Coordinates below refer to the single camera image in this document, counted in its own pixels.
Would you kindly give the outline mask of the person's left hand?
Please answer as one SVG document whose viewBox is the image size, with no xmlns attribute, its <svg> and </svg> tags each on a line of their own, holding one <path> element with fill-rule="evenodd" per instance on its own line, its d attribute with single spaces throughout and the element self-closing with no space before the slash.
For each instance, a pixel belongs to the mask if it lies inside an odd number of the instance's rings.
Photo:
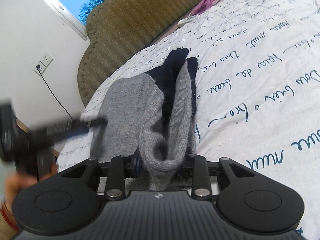
<svg viewBox="0 0 320 240">
<path fill-rule="evenodd" d="M 4 181 L 4 205 L 6 209 L 12 215 L 12 204 L 15 197 L 23 190 L 30 186 L 37 184 L 39 181 L 43 181 L 53 175 L 57 174 L 57 165 L 53 164 L 49 172 L 42 176 L 39 180 L 37 177 L 23 174 L 18 172 L 13 172 L 7 176 Z"/>
</svg>

